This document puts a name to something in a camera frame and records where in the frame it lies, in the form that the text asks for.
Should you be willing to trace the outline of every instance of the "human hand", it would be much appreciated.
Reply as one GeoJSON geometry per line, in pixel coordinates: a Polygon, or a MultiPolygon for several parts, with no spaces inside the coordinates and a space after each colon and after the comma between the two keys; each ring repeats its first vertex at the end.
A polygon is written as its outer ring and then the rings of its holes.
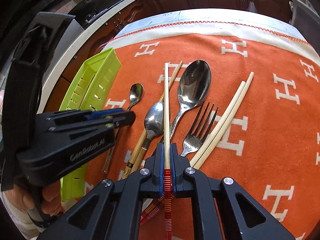
{"type": "MultiPolygon", "coordinates": [[[[23,188],[14,184],[13,189],[4,192],[8,201],[18,209],[27,211],[35,207],[32,196],[23,188]]],[[[42,189],[43,202],[41,209],[45,214],[50,216],[56,215],[60,212],[61,196],[60,196],[60,181],[50,184],[42,189]]]]}

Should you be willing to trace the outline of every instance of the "spoon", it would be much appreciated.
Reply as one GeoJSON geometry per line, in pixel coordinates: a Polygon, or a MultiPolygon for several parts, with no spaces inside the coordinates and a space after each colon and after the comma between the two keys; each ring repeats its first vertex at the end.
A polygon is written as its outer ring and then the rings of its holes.
{"type": "Polygon", "coordinates": [[[144,140],[142,148],[138,153],[137,159],[134,162],[134,165],[131,169],[131,172],[136,171],[141,164],[141,161],[150,145],[152,139],[156,136],[163,134],[164,129],[164,103],[157,102],[155,103],[147,112],[144,119],[144,128],[147,131],[147,138],[144,140]]]}
{"type": "Polygon", "coordinates": [[[170,140],[177,128],[180,118],[186,111],[199,106],[204,100],[211,83],[211,71],[204,60],[192,62],[184,71],[178,86],[180,111],[170,125],[170,140]]]}
{"type": "MultiPolygon", "coordinates": [[[[130,96],[129,96],[130,105],[128,106],[127,111],[129,111],[135,104],[137,104],[140,101],[142,94],[143,94],[143,86],[140,83],[136,83],[131,86],[130,96]]],[[[118,132],[115,137],[115,142],[117,141],[117,138],[119,137],[120,131],[121,131],[121,128],[118,129],[118,132]]],[[[109,171],[110,160],[112,157],[113,149],[114,149],[114,147],[112,147],[109,150],[108,157],[106,159],[106,162],[104,163],[104,166],[103,166],[104,173],[108,173],[108,171],[109,171]]]]}

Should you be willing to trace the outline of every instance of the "green plastic basket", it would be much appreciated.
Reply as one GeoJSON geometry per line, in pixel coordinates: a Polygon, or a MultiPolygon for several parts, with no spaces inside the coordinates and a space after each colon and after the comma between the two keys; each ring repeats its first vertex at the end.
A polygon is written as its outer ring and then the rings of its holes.
{"type": "MultiPolygon", "coordinates": [[[[87,59],[70,84],[59,110],[102,110],[120,67],[113,48],[87,59]]],[[[85,164],[61,178],[61,201],[84,196],[87,167],[85,164]]]]}

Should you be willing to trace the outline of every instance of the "kitchen counter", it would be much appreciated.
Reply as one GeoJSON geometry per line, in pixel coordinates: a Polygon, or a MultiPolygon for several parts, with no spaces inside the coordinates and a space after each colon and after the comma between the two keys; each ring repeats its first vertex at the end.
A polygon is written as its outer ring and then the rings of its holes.
{"type": "MultiPolygon", "coordinates": [[[[58,60],[48,78],[45,80],[42,90],[42,97],[39,106],[38,113],[41,113],[44,110],[44,107],[47,103],[47,100],[65,67],[69,63],[69,61],[75,56],[76,52],[81,48],[81,46],[103,25],[105,24],[111,17],[113,17],[120,10],[125,8],[127,5],[131,4],[136,0],[124,0],[119,3],[117,6],[113,7],[111,10],[102,15],[99,19],[93,22],[86,30],[84,30],[75,41],[68,47],[68,49],[64,52],[61,58],[58,60]]],[[[301,0],[292,0],[301,5],[305,10],[310,11],[311,13],[316,14],[310,7],[308,7],[301,0]]]]}

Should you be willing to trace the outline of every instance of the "screw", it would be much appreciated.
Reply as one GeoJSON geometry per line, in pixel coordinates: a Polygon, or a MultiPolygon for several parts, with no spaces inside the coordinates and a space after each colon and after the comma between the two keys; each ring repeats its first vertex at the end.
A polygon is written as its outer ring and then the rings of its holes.
{"type": "Polygon", "coordinates": [[[233,179],[226,177],[223,179],[223,182],[227,185],[231,185],[231,184],[233,184],[233,179]]]}
{"type": "Polygon", "coordinates": [[[148,175],[149,174],[149,169],[147,169],[147,168],[143,168],[143,169],[141,169],[140,170],[140,174],[142,174],[142,175],[148,175]]]}
{"type": "Polygon", "coordinates": [[[112,181],[110,179],[104,179],[101,184],[103,187],[109,187],[111,185],[112,181]]]}
{"type": "Polygon", "coordinates": [[[188,173],[188,174],[194,174],[195,172],[196,172],[195,168],[192,168],[192,167],[186,168],[186,173],[188,173]]]}

